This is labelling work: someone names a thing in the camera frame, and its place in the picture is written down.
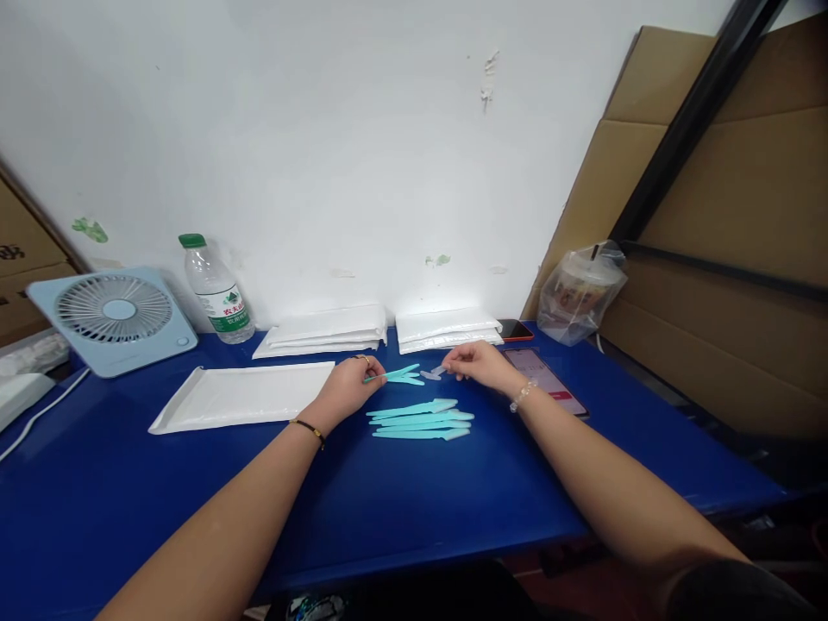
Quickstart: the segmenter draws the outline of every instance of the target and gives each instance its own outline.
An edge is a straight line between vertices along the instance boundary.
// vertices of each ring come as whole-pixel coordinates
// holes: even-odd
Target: phone screen
[[[552,373],[552,369],[534,349],[505,349],[503,355],[523,375],[536,381],[537,387],[548,392],[564,410],[578,418],[589,418],[587,408]]]
[[[528,341],[535,338],[532,331],[517,319],[499,319],[498,321],[503,326],[500,336],[504,341]]]

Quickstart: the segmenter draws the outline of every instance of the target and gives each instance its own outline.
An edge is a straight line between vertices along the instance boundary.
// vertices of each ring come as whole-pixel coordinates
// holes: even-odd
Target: black bracelet
[[[320,448],[319,450],[325,450],[325,436],[322,435],[322,431],[318,430],[313,425],[307,424],[305,421],[300,421],[298,418],[293,418],[291,420],[291,423],[300,424],[306,429],[311,430],[313,432],[313,435],[319,438],[319,442],[322,444],[322,448]]]

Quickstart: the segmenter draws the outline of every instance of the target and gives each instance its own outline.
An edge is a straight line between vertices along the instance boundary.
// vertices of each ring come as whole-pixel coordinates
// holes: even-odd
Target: hand
[[[514,399],[529,381],[509,361],[486,341],[458,345],[442,361],[448,373],[458,380],[474,378],[483,386],[489,386]]]
[[[373,356],[348,358],[340,362],[330,372],[317,398],[299,414],[299,420],[328,435],[339,423],[359,410],[388,380],[381,377],[367,384],[363,381],[385,372]]]

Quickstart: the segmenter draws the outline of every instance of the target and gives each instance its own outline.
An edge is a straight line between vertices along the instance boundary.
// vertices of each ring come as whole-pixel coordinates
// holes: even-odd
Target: charging cable
[[[78,384],[80,384],[80,382],[83,380],[83,378],[84,378],[84,377],[86,377],[87,375],[89,375],[89,368],[88,368],[88,367],[87,367],[87,368],[86,368],[86,369],[85,369],[85,370],[84,370],[84,371],[83,371],[83,372],[82,372],[82,373],[78,376],[78,378],[77,378],[76,380],[74,380],[74,381],[72,382],[72,384],[71,384],[68,388],[66,388],[66,390],[63,392],[63,394],[62,394],[62,395],[60,395],[59,397],[57,397],[57,398],[56,398],[56,399],[55,399],[52,403],[50,403],[50,404],[49,404],[49,405],[47,405],[45,408],[43,408],[42,410],[40,410],[37,414],[35,414],[34,416],[32,416],[32,417],[28,420],[28,423],[26,423],[26,426],[25,426],[25,427],[23,427],[23,432],[22,432],[22,433],[18,436],[18,438],[17,438],[17,439],[16,439],[16,440],[15,440],[15,441],[11,444],[11,446],[10,446],[10,447],[8,447],[7,449],[5,449],[5,450],[3,451],[3,454],[2,454],[2,455],[0,455],[0,461],[3,461],[6,457],[8,457],[8,456],[11,454],[11,452],[12,452],[14,449],[16,449],[18,446],[20,446],[20,443],[21,443],[21,442],[22,442],[22,441],[26,438],[26,436],[28,435],[29,431],[31,431],[31,429],[32,429],[32,425],[34,425],[34,424],[35,424],[35,421],[36,421],[38,418],[40,418],[41,416],[43,416],[44,414],[46,414],[49,410],[51,410],[52,408],[54,408],[54,406],[56,406],[58,403],[60,403],[61,401],[63,401],[63,399],[66,397],[66,395],[67,395],[67,394],[69,394],[70,392],[72,392],[72,390],[74,390],[75,386],[77,386]]]

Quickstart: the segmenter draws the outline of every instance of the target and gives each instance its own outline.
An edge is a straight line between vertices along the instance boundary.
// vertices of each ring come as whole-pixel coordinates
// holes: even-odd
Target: light blue fan
[[[45,280],[26,293],[98,377],[115,377],[198,344],[163,278],[149,267]]]

